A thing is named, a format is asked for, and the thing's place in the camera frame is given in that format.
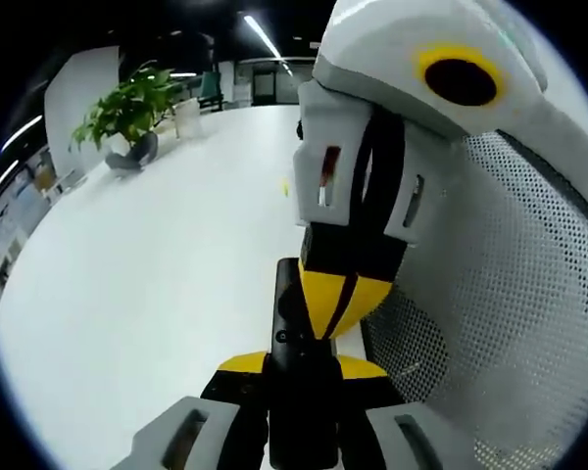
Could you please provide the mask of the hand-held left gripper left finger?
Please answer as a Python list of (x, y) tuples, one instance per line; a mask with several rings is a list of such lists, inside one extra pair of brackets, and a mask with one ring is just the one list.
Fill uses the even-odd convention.
[(259, 469), (268, 442), (268, 354), (222, 363), (200, 397), (185, 397), (133, 437), (128, 469)]

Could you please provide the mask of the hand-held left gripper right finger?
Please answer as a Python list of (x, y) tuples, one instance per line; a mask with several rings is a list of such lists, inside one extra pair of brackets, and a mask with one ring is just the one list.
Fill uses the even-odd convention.
[(337, 439), (345, 469), (474, 469), (472, 440), (420, 401), (407, 402), (388, 374), (340, 354)]

